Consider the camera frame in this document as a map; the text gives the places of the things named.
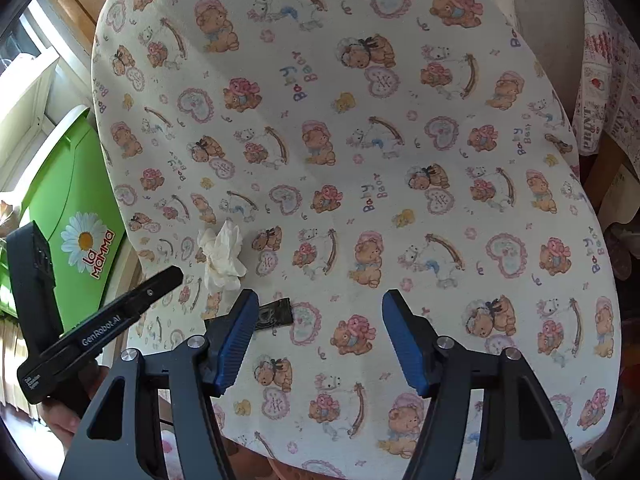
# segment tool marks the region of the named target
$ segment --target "printed flower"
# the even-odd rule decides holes
[[[180,291],[180,298],[178,298],[178,303],[185,304],[189,301],[189,296],[191,295],[191,291],[187,285],[185,285]]]
[[[264,28],[260,33],[260,39],[265,43],[272,43],[273,40],[276,39],[276,35],[271,31],[270,28]]]
[[[571,256],[571,250],[569,247],[566,247],[559,238],[549,238],[546,246],[553,256]]]
[[[303,244],[300,244],[300,248],[298,249],[298,251],[300,252],[300,254],[316,254],[316,246],[311,245],[309,242],[305,242]]]
[[[410,292],[414,288],[414,280],[411,278],[403,278],[400,282],[400,288],[405,292]]]
[[[60,233],[64,240],[61,249],[69,253],[69,265],[77,266],[78,272],[89,268],[82,259],[89,249],[97,250],[102,243],[107,227],[96,213],[77,212],[69,218],[69,225]]]
[[[318,395],[318,398],[316,399],[316,404],[322,410],[330,410],[332,408],[334,410],[340,409],[340,402],[338,402],[337,400],[334,400],[334,398],[329,394]]]
[[[342,200],[342,193],[338,193],[338,190],[335,186],[322,186],[321,193],[322,196],[327,200]]]
[[[478,236],[478,231],[476,231],[473,227],[467,227],[465,229],[465,236],[469,240],[475,240],[476,237]]]

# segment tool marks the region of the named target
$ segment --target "black object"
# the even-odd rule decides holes
[[[158,388],[171,391],[184,478],[235,480],[209,397],[235,381],[257,317],[258,297],[245,289],[226,316],[206,320],[204,336],[159,354],[125,350],[82,418],[60,480],[85,478],[88,471],[94,480],[167,478]]]
[[[496,356],[438,336],[398,290],[385,294],[382,315],[409,386],[431,398],[404,480],[455,478],[470,392],[478,388],[484,401],[472,480],[580,480],[558,416],[519,350]]]
[[[279,300],[271,301],[271,303],[260,307],[255,329],[264,330],[267,328],[286,326],[292,323],[293,314],[291,313],[291,302],[289,298],[280,298]]]
[[[89,398],[78,372],[153,302],[179,286],[182,271],[163,270],[60,337],[63,327],[53,293],[49,244],[31,222],[9,234],[6,246],[15,309],[28,350],[17,371],[24,396],[31,404],[52,397],[82,416]]]

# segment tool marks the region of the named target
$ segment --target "white daisy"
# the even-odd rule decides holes
[[[78,272],[84,272],[89,265],[82,259],[89,249],[100,251],[100,244],[107,232],[107,227],[96,213],[77,212],[69,218],[69,225],[60,233],[64,242],[62,250],[69,253],[69,265],[77,266]]]

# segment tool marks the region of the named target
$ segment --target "green container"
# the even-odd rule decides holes
[[[49,241],[55,295],[65,331],[100,305],[125,229],[104,166],[98,133],[79,116],[61,136],[22,201],[20,225],[35,221]],[[0,309],[16,316],[0,256]]]

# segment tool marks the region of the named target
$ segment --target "patterned tablecloth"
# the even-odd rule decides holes
[[[143,269],[186,276],[129,345],[169,350],[228,311],[238,293],[206,290],[196,243],[226,218],[243,286],[291,298],[294,324],[256,333],[215,400],[225,436],[399,478],[426,403],[382,322],[390,288],[468,348],[519,348],[574,446],[604,430],[620,360],[609,259],[564,111],[490,0],[107,0],[92,75]]]

